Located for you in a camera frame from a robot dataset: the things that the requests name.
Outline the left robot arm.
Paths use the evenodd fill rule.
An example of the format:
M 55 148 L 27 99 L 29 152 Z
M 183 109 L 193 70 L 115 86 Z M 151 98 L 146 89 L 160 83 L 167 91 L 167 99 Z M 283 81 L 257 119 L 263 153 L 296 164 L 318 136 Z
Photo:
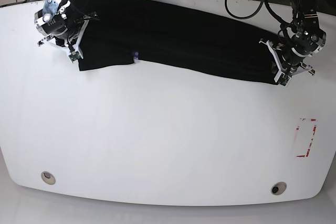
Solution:
M 243 19 L 254 17 L 262 7 L 279 22 L 277 44 L 268 40 L 264 42 L 272 55 L 268 63 L 269 70 L 259 63 L 252 66 L 249 63 L 239 63 L 237 69 L 229 69 L 228 77 L 264 83 L 285 85 L 289 80 L 302 72 L 314 74 L 310 65 L 304 63 L 306 57 L 311 57 L 322 50 L 326 43 L 326 32 L 319 26 L 316 0 L 291 0 L 292 20 L 284 21 L 269 5 L 268 0 L 261 0 L 258 8 Z

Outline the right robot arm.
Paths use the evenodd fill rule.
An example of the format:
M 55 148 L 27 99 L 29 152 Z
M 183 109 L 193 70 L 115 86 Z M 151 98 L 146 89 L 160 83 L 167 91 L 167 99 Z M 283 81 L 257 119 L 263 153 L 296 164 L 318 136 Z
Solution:
M 34 24 L 43 38 L 38 46 L 49 44 L 64 51 L 70 61 L 83 58 L 80 43 L 91 20 L 98 20 L 96 12 L 82 10 L 88 1 L 78 7 L 74 0 L 45 0 L 43 8 L 35 13 Z

